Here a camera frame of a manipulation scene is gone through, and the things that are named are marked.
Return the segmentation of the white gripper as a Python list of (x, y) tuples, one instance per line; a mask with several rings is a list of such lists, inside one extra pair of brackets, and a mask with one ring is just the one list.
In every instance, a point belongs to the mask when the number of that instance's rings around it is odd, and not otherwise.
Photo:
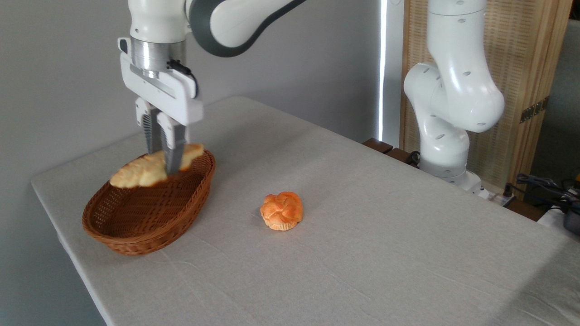
[(185, 43), (147, 43), (119, 38), (122, 80), (139, 97), (137, 124), (149, 154), (162, 150), (167, 175), (176, 175), (186, 144), (186, 125), (203, 119), (197, 81), (183, 66)]

